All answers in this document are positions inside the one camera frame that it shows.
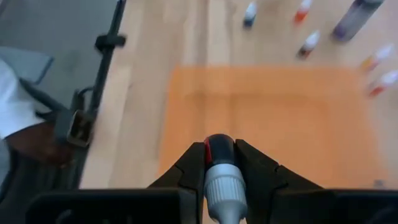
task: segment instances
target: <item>paint bottle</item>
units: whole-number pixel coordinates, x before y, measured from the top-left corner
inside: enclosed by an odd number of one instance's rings
[[[389,44],[380,48],[376,53],[362,62],[361,68],[366,72],[374,70],[383,60],[390,56],[393,50],[394,44]]]
[[[369,85],[369,96],[375,97],[398,81],[398,70],[383,75],[380,79]]]
[[[320,31],[317,30],[313,32],[306,40],[304,45],[300,48],[297,53],[297,56],[302,59],[306,59],[310,53],[314,50],[317,46],[320,38]]]
[[[310,11],[310,7],[312,4],[312,0],[304,0],[301,2],[300,8],[298,9],[296,15],[294,16],[294,22],[296,24],[300,24],[306,18],[308,12]]]
[[[351,40],[383,2],[384,0],[355,0],[333,30],[332,37],[342,42]]]
[[[251,2],[244,13],[243,26],[251,28],[257,14],[257,3]]]

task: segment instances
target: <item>dropper bottle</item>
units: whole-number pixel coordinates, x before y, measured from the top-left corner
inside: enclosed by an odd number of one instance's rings
[[[372,54],[362,62],[361,68],[366,72],[374,70],[383,60],[390,56],[393,50],[394,44],[389,44],[380,48],[375,54]]]
[[[301,2],[300,8],[298,9],[295,17],[294,22],[296,24],[300,24],[306,18],[308,12],[310,11],[310,7],[312,5],[312,0],[304,0]]]
[[[250,2],[248,8],[246,9],[246,12],[244,13],[243,26],[246,28],[251,28],[256,18],[256,14],[257,14],[257,3],[255,1]]]
[[[313,32],[306,40],[304,45],[300,48],[297,53],[297,56],[302,59],[306,59],[310,53],[315,49],[319,42],[320,31],[317,30]]]
[[[375,97],[398,81],[398,70],[383,75],[380,79],[369,85],[369,96]]]

